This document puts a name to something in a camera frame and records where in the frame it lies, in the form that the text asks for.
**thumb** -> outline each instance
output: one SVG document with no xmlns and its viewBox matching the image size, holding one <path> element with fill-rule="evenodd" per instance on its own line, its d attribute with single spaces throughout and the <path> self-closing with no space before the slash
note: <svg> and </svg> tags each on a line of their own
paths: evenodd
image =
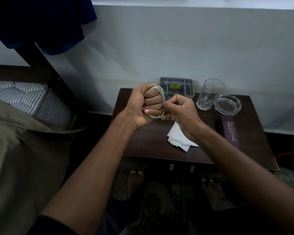
<svg viewBox="0 0 294 235">
<path fill-rule="evenodd" d="M 171 102 L 165 102 L 164 104 L 163 104 L 163 109 L 164 109 L 164 111 L 170 111 L 171 113 L 173 113 L 173 114 L 176 114 L 178 111 L 179 111 L 179 108 L 180 108 L 181 106 L 178 106 L 178 105 L 176 105 L 176 104 L 173 104 L 173 103 L 171 103 Z"/>
</svg>

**person's right arm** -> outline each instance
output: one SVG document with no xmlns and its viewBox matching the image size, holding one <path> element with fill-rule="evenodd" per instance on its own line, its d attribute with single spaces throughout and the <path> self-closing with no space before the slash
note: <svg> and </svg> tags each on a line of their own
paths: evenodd
<svg viewBox="0 0 294 235">
<path fill-rule="evenodd" d="M 175 95 L 163 105 L 161 119 L 179 123 L 184 135 L 197 143 L 243 197 L 285 233 L 294 234 L 294 189 L 204 124 L 194 102 Z"/>
</svg>

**person's left arm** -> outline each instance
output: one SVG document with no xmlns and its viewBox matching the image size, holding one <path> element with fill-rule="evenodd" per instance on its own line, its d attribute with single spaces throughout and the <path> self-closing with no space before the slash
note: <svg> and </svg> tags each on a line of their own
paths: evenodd
<svg viewBox="0 0 294 235">
<path fill-rule="evenodd" d="M 133 89 L 126 108 L 43 209 L 42 215 L 62 222 L 78 234 L 95 234 L 129 140 L 152 121 L 147 114 L 160 114 L 161 99 L 156 90 L 150 90 L 155 85 L 144 84 Z"/>
</svg>

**person's right hand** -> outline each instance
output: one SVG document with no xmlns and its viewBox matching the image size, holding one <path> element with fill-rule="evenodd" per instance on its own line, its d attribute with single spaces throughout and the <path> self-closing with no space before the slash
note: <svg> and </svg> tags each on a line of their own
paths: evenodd
<svg viewBox="0 0 294 235">
<path fill-rule="evenodd" d="M 198 126 L 205 124 L 199 118 L 192 99 L 176 94 L 163 104 L 163 109 L 169 114 L 164 115 L 162 120 L 176 121 L 189 140 L 197 141 L 195 135 L 198 135 Z"/>
</svg>

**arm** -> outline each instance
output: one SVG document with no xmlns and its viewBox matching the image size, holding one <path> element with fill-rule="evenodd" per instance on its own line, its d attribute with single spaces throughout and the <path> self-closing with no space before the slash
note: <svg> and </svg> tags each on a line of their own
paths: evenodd
<svg viewBox="0 0 294 235">
<path fill-rule="evenodd" d="M 205 125 L 191 99 L 175 95 L 163 108 L 170 114 L 162 119 L 177 121 L 184 135 L 204 150 L 255 209 L 284 232 L 294 234 L 293 188 Z"/>
<path fill-rule="evenodd" d="M 143 105 L 143 111 L 151 115 L 160 113 L 155 108 L 159 107 L 161 98 L 155 96 L 158 95 L 156 90 L 149 90 L 155 85 L 144 84 L 133 89 L 126 108 L 43 209 L 43 215 L 62 222 L 78 234 L 95 234 L 106 208 L 114 174 L 129 140 L 139 128 L 152 121 L 142 112 Z"/>
</svg>

